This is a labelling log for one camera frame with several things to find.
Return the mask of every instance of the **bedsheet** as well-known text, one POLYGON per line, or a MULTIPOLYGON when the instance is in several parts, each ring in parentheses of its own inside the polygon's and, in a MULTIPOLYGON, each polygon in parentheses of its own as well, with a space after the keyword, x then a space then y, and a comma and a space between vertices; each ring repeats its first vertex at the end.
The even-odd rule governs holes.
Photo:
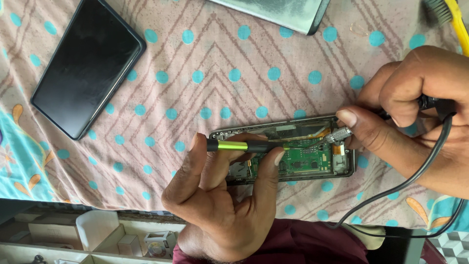
MULTIPOLYGON (((29 98, 79 0, 1 0, 1 198, 163 210, 195 132, 335 112, 415 47, 461 52, 449 26, 422 23, 418 1, 333 0, 310 37, 204 0, 108 2, 148 47, 87 136, 71 141, 29 98)), ((336 221, 404 180, 369 152, 357 160, 348 179, 280 183, 277 217, 336 221)), ((455 203, 414 184, 347 222, 432 229, 455 203)))

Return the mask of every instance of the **mobile phone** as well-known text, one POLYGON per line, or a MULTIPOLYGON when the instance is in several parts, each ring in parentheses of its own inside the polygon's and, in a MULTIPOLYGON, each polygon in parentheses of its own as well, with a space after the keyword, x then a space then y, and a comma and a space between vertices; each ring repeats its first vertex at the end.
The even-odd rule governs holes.
POLYGON ((144 40, 104 0, 81 0, 31 104, 79 140, 145 49, 144 40))
POLYGON ((330 0, 210 0, 291 30, 313 35, 330 0))
MULTIPOLYGON (((350 177, 355 173, 355 151, 347 149, 344 142, 321 144, 307 148, 323 136, 338 129, 337 117, 333 114, 312 118, 233 127, 216 130, 209 138, 226 140, 242 133, 262 134, 269 141, 286 142, 289 146, 305 149, 285 151, 279 163, 279 181, 299 181, 308 179, 330 179, 350 177)), ((251 160, 234 163, 230 166, 226 181, 228 185, 252 184, 262 157, 257 154, 251 160)))

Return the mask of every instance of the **fingernail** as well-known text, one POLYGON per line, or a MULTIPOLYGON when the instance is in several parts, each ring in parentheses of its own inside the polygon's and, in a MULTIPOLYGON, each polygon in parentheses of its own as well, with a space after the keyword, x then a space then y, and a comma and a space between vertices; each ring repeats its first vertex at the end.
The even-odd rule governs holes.
POLYGON ((356 124, 356 115, 350 110, 340 110, 335 115, 348 127, 353 127, 356 124))
POLYGON ((283 154, 285 154, 285 151, 282 151, 280 152, 277 157, 275 158, 275 161, 273 162, 275 164, 275 166, 278 166, 279 163, 280 163, 280 160, 282 159, 283 157, 283 154))
POLYGON ((394 117, 391 117, 391 118, 393 119, 394 124, 396 124, 396 126, 401 127, 401 126, 399 125, 399 123, 396 121, 396 119, 394 119, 394 117))
POLYGON ((192 142, 190 143, 190 148, 189 148, 189 151, 192 150, 192 148, 196 145, 197 143, 197 140, 198 140, 198 136, 197 134, 199 134, 198 132, 196 132, 196 134, 192 137, 192 142))

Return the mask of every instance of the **yellow brush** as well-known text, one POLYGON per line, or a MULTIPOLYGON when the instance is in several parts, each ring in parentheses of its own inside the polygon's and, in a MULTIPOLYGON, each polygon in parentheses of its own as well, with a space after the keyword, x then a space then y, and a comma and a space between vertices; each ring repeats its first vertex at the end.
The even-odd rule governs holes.
POLYGON ((462 54, 469 57, 469 35, 456 0, 424 0, 424 4, 430 22, 437 22, 440 25, 451 22, 458 36, 462 54))

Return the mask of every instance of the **phone screen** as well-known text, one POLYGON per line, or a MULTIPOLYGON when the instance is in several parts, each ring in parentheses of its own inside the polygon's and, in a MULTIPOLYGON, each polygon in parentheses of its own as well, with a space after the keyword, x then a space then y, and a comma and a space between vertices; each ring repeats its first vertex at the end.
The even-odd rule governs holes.
POLYGON ((83 0, 31 102, 78 139, 142 50, 98 0, 83 0))

